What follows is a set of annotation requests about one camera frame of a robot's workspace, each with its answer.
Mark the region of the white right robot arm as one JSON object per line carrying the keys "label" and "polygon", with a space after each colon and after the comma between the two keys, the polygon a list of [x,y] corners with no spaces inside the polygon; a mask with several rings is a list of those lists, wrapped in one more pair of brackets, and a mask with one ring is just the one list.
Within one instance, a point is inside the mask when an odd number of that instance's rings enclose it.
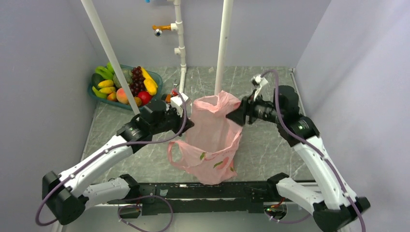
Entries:
{"label": "white right robot arm", "polygon": [[275,123],[280,135],[303,159],[319,192],[297,183],[285,173],[267,180],[269,199],[291,200],[308,211],[323,232],[336,232],[370,208],[366,197],[359,197],[335,168],[313,121],[299,112],[299,96],[291,86],[279,86],[273,101],[265,101],[254,91],[240,106],[226,115],[240,126],[255,120]]}

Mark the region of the dark red grape bunch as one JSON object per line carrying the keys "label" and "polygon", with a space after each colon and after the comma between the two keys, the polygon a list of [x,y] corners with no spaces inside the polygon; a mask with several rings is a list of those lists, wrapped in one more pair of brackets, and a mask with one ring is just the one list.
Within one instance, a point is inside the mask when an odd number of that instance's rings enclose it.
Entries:
{"label": "dark red grape bunch", "polygon": [[132,69],[132,81],[129,84],[130,90],[134,97],[136,97],[141,91],[145,91],[144,76],[142,75],[142,68],[140,66]]}

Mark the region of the peach fake fruit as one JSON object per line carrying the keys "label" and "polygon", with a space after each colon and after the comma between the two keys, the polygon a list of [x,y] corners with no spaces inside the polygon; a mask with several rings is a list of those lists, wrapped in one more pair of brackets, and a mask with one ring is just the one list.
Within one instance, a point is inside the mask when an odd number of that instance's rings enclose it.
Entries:
{"label": "peach fake fruit", "polygon": [[129,104],[129,100],[126,96],[125,90],[123,88],[119,88],[116,92],[117,101],[122,104]]}

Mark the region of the pink peach-print plastic bag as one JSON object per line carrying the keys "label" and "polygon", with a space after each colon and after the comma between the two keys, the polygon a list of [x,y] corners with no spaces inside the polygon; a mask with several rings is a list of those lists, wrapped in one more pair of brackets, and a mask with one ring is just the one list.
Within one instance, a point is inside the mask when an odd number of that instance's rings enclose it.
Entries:
{"label": "pink peach-print plastic bag", "polygon": [[190,116],[194,126],[186,131],[185,140],[169,142],[170,164],[205,185],[216,185],[236,176],[234,156],[242,137],[242,126],[226,115],[240,103],[237,97],[225,91],[194,100]]}

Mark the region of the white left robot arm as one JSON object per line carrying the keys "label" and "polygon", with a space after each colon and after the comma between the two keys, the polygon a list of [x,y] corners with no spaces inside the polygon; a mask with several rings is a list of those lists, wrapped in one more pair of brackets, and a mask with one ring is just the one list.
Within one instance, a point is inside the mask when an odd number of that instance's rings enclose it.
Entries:
{"label": "white left robot arm", "polygon": [[67,225],[79,218],[84,211],[103,202],[123,199],[132,203],[138,199],[139,185],[129,175],[122,175],[113,181],[94,184],[94,180],[142,147],[154,144],[153,136],[172,131],[182,135],[194,123],[187,116],[187,96],[172,97],[170,103],[153,100],[146,104],[139,114],[123,125],[111,139],[92,155],[59,174],[50,171],[42,178],[42,202],[37,210],[37,225],[47,226],[40,221],[44,206],[55,219]]}

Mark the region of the dark green avocado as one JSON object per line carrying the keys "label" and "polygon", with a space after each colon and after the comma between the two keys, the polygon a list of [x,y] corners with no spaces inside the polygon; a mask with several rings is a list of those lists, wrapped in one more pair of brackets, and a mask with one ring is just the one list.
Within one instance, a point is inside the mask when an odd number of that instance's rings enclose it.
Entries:
{"label": "dark green avocado", "polygon": [[95,89],[100,90],[99,83],[102,82],[102,81],[104,81],[104,80],[105,80],[105,79],[104,79],[100,74],[94,73],[94,74],[91,76],[91,85],[92,85]]}

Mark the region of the yellow corn cob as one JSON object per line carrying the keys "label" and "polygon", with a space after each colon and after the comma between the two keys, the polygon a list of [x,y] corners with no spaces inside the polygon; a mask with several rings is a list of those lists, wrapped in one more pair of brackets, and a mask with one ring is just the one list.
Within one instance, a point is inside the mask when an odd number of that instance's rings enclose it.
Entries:
{"label": "yellow corn cob", "polygon": [[155,82],[155,80],[151,77],[151,75],[143,67],[141,67],[141,73],[142,73],[142,76],[144,77],[144,85],[146,87],[146,91],[151,96],[156,95],[158,91],[158,85]]}

